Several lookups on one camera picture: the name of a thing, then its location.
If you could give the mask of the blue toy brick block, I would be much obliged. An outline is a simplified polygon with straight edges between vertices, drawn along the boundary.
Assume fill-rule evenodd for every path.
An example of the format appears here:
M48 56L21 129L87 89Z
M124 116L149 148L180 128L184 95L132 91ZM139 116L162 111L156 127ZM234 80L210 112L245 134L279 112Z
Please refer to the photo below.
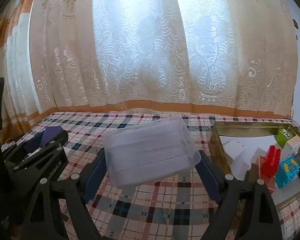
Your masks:
M275 183L277 187L283 188L298 174L300 165L291 155L279 163L278 171L275 174Z

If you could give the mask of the metal flower wall hook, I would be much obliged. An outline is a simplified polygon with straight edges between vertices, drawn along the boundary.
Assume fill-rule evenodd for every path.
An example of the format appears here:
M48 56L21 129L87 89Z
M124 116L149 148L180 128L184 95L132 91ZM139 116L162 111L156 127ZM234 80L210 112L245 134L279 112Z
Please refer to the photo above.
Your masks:
M293 24L294 24L294 27L296 29L295 33L297 34L297 30L299 29L299 26L298 26L298 23L296 22L295 19L293 19Z

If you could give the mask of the purple rectangular block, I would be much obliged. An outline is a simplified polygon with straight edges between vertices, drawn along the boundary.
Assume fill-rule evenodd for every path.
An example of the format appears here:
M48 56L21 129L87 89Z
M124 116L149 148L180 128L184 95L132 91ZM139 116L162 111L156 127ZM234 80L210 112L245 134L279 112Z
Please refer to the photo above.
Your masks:
M64 131L61 126L47 126L43 132L39 147L44 148Z

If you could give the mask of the gold metal tin tray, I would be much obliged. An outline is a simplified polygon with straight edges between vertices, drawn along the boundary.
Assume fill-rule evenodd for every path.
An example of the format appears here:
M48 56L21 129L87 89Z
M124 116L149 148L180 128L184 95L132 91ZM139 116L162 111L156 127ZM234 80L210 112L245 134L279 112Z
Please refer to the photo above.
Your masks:
M282 122L225 122L212 128L209 142L213 162L224 172L243 180L258 157L265 156L270 145L279 147L275 136L280 129L300 137L300 127Z

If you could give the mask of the cream lace curtain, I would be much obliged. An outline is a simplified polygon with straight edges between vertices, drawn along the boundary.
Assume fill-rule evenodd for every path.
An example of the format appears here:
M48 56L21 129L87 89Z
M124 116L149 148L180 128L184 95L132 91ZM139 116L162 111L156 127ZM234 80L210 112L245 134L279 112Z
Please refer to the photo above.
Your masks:
M290 118L287 0L4 0L0 141L54 112Z

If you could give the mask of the clear plastic lidded box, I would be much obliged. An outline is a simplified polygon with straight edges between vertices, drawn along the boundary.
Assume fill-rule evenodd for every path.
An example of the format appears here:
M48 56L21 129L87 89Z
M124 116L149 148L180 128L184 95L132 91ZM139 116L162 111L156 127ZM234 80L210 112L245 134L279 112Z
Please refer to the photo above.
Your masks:
M201 160L181 116L114 129L103 142L110 183L119 189L160 181Z

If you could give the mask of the red toy brick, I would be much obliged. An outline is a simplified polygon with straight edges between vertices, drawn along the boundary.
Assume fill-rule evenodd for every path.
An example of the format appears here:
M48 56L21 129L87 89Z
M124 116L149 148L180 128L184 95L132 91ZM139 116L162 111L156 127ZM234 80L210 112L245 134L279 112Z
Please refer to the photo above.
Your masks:
M281 150L275 145L270 145L266 157L263 158L261 163L261 173L273 177L279 169L280 158Z

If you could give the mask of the white box with red label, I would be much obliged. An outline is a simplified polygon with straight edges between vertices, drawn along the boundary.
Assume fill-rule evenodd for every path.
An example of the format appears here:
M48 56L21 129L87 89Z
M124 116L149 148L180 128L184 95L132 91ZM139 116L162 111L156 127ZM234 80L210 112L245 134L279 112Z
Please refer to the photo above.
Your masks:
M285 143L281 151L281 158L283 160L287 159L291 155L296 154L299 148L300 148L300 137L296 135Z

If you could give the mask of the green toy block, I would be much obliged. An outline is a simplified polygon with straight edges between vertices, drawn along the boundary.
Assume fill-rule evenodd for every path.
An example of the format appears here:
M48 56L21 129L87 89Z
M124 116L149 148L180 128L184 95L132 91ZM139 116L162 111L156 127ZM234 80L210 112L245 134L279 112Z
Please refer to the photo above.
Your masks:
M280 145L281 148L284 148L287 141L294 137L294 133L288 129L281 128L279 129L277 135L275 136L276 142Z

